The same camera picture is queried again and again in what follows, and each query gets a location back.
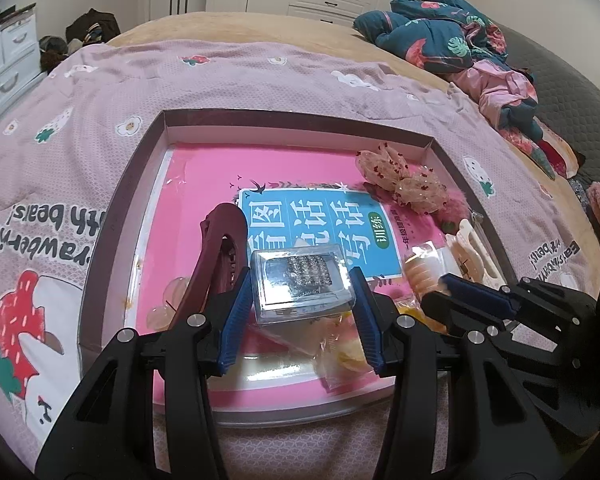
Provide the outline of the cream hair claw clip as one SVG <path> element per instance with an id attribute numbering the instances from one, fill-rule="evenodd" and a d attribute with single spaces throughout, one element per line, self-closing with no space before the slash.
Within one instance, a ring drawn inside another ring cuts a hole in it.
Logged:
<path id="1" fill-rule="evenodd" d="M 465 280 L 493 289 L 505 284 L 500 269 L 468 219 L 458 223 L 443 221 L 441 229 Z"/>

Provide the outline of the pink fluffy pompom clip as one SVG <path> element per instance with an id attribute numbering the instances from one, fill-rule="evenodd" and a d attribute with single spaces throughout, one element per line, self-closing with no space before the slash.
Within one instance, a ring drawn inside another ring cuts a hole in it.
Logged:
<path id="1" fill-rule="evenodd" d="M 469 219 L 470 214 L 465 194 L 458 188 L 449 188 L 448 198 L 432 216 L 443 233 L 455 234 L 460 228 L 460 222 Z"/>

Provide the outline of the yellow bangles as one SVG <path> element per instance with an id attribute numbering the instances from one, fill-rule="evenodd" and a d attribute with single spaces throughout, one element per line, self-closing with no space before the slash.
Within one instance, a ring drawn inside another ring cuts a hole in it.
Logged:
<path id="1" fill-rule="evenodd" d="M 351 311 L 324 318 L 320 329 L 314 368 L 328 392 L 343 390 L 372 377 L 373 367 L 366 362 Z"/>

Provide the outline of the pearl bow hair clip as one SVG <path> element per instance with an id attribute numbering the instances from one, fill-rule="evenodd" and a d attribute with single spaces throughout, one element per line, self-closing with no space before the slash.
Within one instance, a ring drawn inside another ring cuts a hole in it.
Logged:
<path id="1" fill-rule="evenodd" d="M 152 307 L 146 315 L 146 325 L 151 332 L 167 330 L 174 320 L 188 286 L 189 279 L 179 276 L 166 285 L 162 293 L 162 304 Z"/>

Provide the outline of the clear box of hairpins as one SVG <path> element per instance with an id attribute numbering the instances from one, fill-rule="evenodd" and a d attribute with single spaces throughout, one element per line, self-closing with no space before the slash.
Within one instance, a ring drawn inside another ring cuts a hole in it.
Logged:
<path id="1" fill-rule="evenodd" d="M 260 325 L 326 318 L 354 304 L 354 289 L 338 245 L 255 250 L 250 270 Z"/>

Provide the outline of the maroon oval hair clip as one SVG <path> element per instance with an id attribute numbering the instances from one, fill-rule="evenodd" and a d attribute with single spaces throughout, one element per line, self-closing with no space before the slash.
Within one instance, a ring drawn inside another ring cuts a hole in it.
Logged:
<path id="1" fill-rule="evenodd" d="M 234 204 L 222 203 L 200 224 L 201 250 L 169 327 L 204 313 L 210 298 L 233 289 L 247 265 L 247 221 Z"/>

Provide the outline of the dark shallow cardboard box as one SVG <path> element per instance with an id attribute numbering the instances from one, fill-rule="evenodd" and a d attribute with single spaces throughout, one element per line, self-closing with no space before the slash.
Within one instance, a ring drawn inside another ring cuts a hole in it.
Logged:
<path id="1" fill-rule="evenodd" d="M 515 274 L 489 214 L 468 176 L 432 136 L 354 120 L 263 110 L 164 110 L 148 127 L 105 212 L 83 289 L 79 348 L 83 374 L 124 326 L 155 330 L 146 318 L 177 278 L 198 260 L 201 222 L 216 206 L 235 203 L 253 250 L 340 246 L 348 266 L 373 285 L 408 294 L 403 261 L 412 246 L 437 247 L 453 268 L 444 235 L 430 217 L 399 212 L 364 190 L 355 152 L 381 141 L 459 188 L 483 216 L 479 240 L 496 272 Z M 373 372 L 329 388 L 312 356 L 276 346 L 248 327 L 237 362 L 210 380 L 216 420 L 227 427 L 307 424 L 349 414 L 390 396 L 392 379 Z"/>

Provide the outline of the pink floral clothing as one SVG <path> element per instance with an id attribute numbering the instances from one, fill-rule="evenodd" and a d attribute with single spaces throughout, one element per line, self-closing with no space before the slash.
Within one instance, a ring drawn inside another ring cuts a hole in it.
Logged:
<path id="1" fill-rule="evenodd" d="M 536 117 L 538 96 L 526 74 L 484 58 L 448 79 L 478 105 L 479 112 L 505 141 L 547 177 L 569 179 L 576 175 L 576 152 Z"/>

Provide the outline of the grey padded headboard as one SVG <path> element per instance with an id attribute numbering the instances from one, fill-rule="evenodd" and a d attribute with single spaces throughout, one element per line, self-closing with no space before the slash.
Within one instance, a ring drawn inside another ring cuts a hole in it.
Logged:
<path id="1" fill-rule="evenodd" d="M 506 26 L 501 27 L 509 65 L 533 76 L 538 117 L 584 156 L 582 174 L 600 181 L 600 89 L 558 55 Z"/>

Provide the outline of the pink book in box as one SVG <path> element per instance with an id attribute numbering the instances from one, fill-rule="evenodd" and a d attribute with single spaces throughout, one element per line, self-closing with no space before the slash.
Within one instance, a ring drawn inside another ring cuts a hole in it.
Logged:
<path id="1" fill-rule="evenodd" d="M 416 247 L 452 262 L 434 219 L 373 200 L 350 153 L 175 144 L 163 155 L 136 246 L 126 319 L 139 332 L 150 332 L 146 315 L 162 304 L 166 285 L 192 275 L 201 221 L 229 202 L 246 217 L 250 249 L 338 245 L 349 266 L 397 300 L 413 298 L 403 265 Z M 235 418 L 331 411 L 391 393 L 392 380 L 375 374 L 328 392 L 314 368 L 320 331 L 320 324 L 303 325 L 282 344 L 249 326 L 236 363 L 209 382 L 212 408 Z"/>

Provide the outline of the pink printed blanket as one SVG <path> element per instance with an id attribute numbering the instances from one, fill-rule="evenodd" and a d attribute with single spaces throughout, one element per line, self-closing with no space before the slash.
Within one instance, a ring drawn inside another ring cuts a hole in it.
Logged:
<path id="1" fill-rule="evenodd" d="M 161 112 L 198 108 L 334 116 L 433 136 L 454 162 L 483 166 L 495 194 L 481 203 L 516 271 L 531 269 L 534 243 L 574 237 L 532 162 L 457 88 L 272 42 L 85 48 L 0 122 L 0 433 L 27 467 L 48 427 L 24 397 L 41 390 L 65 402 L 80 364 L 43 337 L 76 348 L 82 290 L 123 170 Z"/>

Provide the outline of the teal floral quilt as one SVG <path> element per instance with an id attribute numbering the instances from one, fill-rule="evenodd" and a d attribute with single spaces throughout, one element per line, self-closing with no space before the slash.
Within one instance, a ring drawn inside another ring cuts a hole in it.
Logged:
<path id="1" fill-rule="evenodd" d="M 466 0 L 391 0 L 388 11 L 365 12 L 353 28 L 376 47 L 436 75 L 460 73 L 482 60 L 507 66 L 501 29 Z"/>

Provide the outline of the tan bed sheet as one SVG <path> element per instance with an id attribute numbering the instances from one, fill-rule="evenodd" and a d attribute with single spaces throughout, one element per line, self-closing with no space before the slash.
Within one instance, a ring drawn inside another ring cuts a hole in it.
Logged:
<path id="1" fill-rule="evenodd" d="M 353 29 L 286 15 L 246 12 L 193 12 L 172 15 L 140 24 L 110 40 L 109 44 L 113 47 L 124 47 L 179 39 L 235 44 L 291 44 L 310 52 L 347 58 L 355 62 L 385 63 L 395 73 L 414 79 L 431 89 L 445 91 L 449 87 L 445 80 L 365 41 Z M 567 180 L 562 177 L 550 179 L 528 156 L 516 148 L 510 150 L 539 184 L 552 193 L 562 218 L 580 245 L 592 272 L 600 274 L 600 242 Z"/>

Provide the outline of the white drawer cabinet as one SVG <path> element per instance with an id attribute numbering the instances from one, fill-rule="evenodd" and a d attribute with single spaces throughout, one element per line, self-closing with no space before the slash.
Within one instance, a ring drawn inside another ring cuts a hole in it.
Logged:
<path id="1" fill-rule="evenodd" d="M 42 77 L 36 4 L 0 15 L 0 116 Z"/>

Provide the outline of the black bag on floor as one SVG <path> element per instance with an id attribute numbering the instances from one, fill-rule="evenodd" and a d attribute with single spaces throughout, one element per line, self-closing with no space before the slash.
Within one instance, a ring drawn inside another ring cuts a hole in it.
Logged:
<path id="1" fill-rule="evenodd" d="M 120 34 L 114 14 L 90 9 L 66 28 L 65 38 L 43 36 L 38 40 L 41 70 L 49 74 L 76 50 L 91 44 L 106 44 Z"/>

